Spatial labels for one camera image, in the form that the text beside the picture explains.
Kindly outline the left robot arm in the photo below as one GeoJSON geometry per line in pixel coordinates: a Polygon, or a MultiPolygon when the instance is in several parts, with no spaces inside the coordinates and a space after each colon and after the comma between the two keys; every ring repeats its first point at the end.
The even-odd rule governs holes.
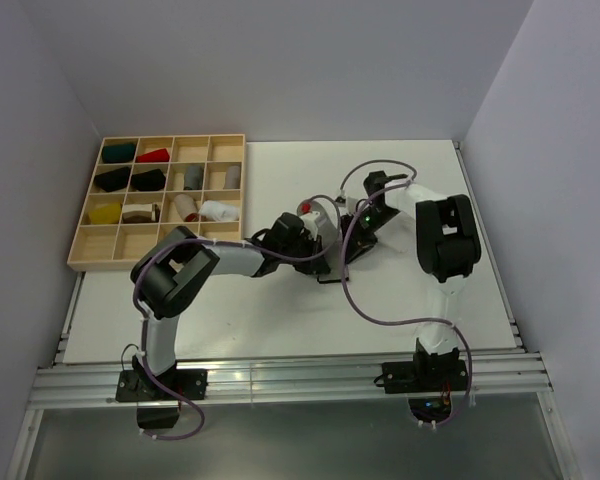
{"type": "Polygon", "coordinates": [[[142,315],[140,350],[133,361],[139,388],[152,399],[177,389],[175,340],[180,315],[212,276],[261,278],[290,265],[313,277],[333,271],[339,224],[317,211],[284,213],[269,229],[241,242],[198,237],[177,227],[132,269],[133,304],[142,315]]]}

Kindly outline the grey sock with black stripes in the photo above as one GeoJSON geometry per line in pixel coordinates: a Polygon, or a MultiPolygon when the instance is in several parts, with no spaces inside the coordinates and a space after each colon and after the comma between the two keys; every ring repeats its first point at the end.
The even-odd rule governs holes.
{"type": "MultiPolygon", "coordinates": [[[[319,205],[321,205],[318,200],[316,198],[311,199],[312,201],[318,203],[319,205]]],[[[327,209],[322,206],[324,208],[324,210],[326,211],[330,221],[328,223],[328,230],[324,232],[322,236],[323,238],[323,242],[326,242],[327,240],[335,240],[336,237],[339,237],[342,243],[342,239],[341,239],[341,230],[339,227],[339,222],[338,221],[334,221],[330,214],[328,213],[327,209]]]]}

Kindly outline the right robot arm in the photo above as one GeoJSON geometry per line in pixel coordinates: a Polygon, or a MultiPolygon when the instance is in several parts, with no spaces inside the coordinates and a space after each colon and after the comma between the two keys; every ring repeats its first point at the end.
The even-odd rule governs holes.
{"type": "Polygon", "coordinates": [[[456,326],[457,298],[480,261],[482,248],[471,201],[465,194],[443,196],[405,174],[368,174],[367,199],[342,227],[341,265],[373,249],[376,232],[398,214],[415,222],[418,264],[429,280],[428,315],[400,321],[366,320],[382,326],[418,327],[413,360],[408,363],[411,386],[422,391],[460,391],[470,385],[471,362],[460,358],[468,343],[456,326]]]}

